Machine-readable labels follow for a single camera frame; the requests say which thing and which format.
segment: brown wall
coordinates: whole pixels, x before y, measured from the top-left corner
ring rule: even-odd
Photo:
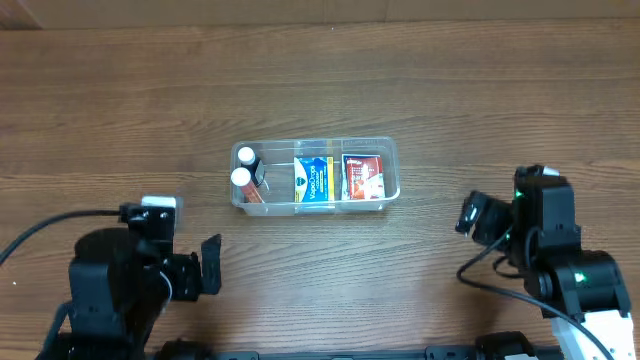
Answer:
[[[0,0],[0,10],[7,28],[74,29],[636,17],[640,0]]]

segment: wooden table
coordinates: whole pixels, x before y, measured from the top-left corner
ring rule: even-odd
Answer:
[[[536,162],[570,179],[584,246],[609,251],[640,300],[640,20],[0,32],[0,53],[0,244],[145,193],[184,198],[177,252],[223,234],[220,295],[172,303],[150,351],[177,337],[417,349],[503,330],[551,343],[537,309],[454,276],[480,250],[453,231],[465,195],[507,199],[515,167]],[[237,141],[374,135],[400,154],[384,213],[252,218],[230,204]],[[9,258],[0,358],[37,355],[70,298],[75,241],[110,225],[55,225]],[[488,263],[473,276],[522,290]]]

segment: clear plastic container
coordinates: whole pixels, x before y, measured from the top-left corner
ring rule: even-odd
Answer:
[[[390,137],[241,141],[231,149],[231,171],[241,166],[238,150],[248,146],[265,167],[264,182],[258,187],[264,203],[248,203],[237,186],[231,184],[231,203],[251,216],[288,216],[382,211],[400,195],[398,150]],[[342,200],[342,154],[379,155],[384,173],[385,197]],[[294,202],[294,157],[332,156],[335,200]]]

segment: black wire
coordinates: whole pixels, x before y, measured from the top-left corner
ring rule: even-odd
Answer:
[[[543,310],[547,310],[548,312],[554,314],[555,316],[561,318],[562,320],[568,322],[569,324],[573,325],[576,329],[580,330],[580,332],[582,332],[584,334],[584,336],[586,336],[589,340],[591,340],[591,342],[598,348],[598,350],[600,350],[602,352],[602,354],[607,358],[607,360],[614,360],[613,356],[609,353],[609,351],[607,350],[606,347],[604,347],[604,345],[602,345],[602,343],[600,342],[600,340],[598,340],[597,337],[595,337],[589,330],[587,330],[584,326],[582,326],[579,322],[575,321],[574,319],[572,319],[571,317],[569,317],[569,315],[563,313],[562,311],[554,308],[553,306],[547,305],[537,299],[532,298],[531,296],[525,295],[525,294],[521,294],[519,292],[516,291],[511,291],[511,290],[507,290],[507,289],[502,289],[496,286],[491,286],[491,285],[487,285],[487,284],[483,284],[480,282],[476,282],[476,281],[472,281],[472,280],[468,280],[466,278],[464,278],[462,276],[462,274],[469,269],[471,266],[473,266],[475,263],[477,263],[478,261],[482,260],[483,258],[485,258],[490,252],[492,252],[493,250],[497,249],[498,246],[500,246],[504,240],[506,239],[507,235],[509,234],[509,232],[511,231],[511,228],[507,229],[507,231],[505,231],[504,234],[502,234],[502,236],[493,242],[493,244],[489,245],[486,249],[484,249],[482,252],[480,252],[478,255],[476,255],[473,259],[467,261],[464,265],[462,265],[459,269],[458,272],[456,273],[456,277],[458,278],[458,280],[468,286],[477,288],[477,289],[481,289],[481,290],[485,290],[485,291],[489,291],[492,293],[496,293],[496,294],[500,294],[503,296],[508,296],[508,297],[512,297],[524,302],[527,302],[529,304],[535,305]]]
[[[541,236],[542,229],[538,226],[533,226],[527,231],[527,237],[524,240],[524,262],[527,265],[527,269],[531,269],[531,238],[533,233],[538,233],[538,236]]]
[[[72,211],[60,215],[56,215],[47,220],[44,220],[31,228],[29,230],[23,232],[18,236],[5,250],[0,254],[0,266],[7,260],[7,258],[13,253],[20,244],[22,244],[25,240],[27,240],[31,235],[35,234],[39,230],[43,228],[60,222],[62,220],[77,218],[77,217],[85,217],[85,216],[117,216],[120,215],[119,210],[81,210],[81,211]]]
[[[496,261],[493,262],[493,271],[496,272],[496,274],[502,276],[503,278],[507,278],[507,279],[522,279],[522,275],[520,274],[509,274],[509,273],[503,273],[502,271],[498,270],[498,267],[500,267],[500,264],[502,264],[505,260],[507,260],[508,258],[506,256],[500,256],[499,258],[496,259]]]

